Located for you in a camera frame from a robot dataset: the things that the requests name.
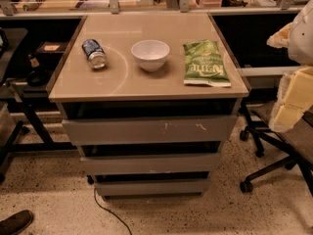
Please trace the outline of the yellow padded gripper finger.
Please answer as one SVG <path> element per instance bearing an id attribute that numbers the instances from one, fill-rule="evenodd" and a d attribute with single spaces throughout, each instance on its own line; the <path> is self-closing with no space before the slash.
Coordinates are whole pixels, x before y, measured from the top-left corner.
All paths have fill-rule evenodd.
<path id="1" fill-rule="evenodd" d="M 275 132 L 292 129 L 313 106 L 313 68 L 301 66 L 286 72 L 280 80 L 277 101 L 270 114 L 269 127 Z"/>

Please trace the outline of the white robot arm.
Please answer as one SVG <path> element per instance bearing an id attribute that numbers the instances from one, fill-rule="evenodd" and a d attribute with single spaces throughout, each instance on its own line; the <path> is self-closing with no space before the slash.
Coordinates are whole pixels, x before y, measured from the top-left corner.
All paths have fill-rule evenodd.
<path id="1" fill-rule="evenodd" d="M 289 58 L 300 64 L 299 70 L 281 78 L 270 114 L 270 129 L 286 132 L 313 106 L 313 7 L 307 4 L 292 23 L 270 36 L 267 44 L 287 48 Z"/>

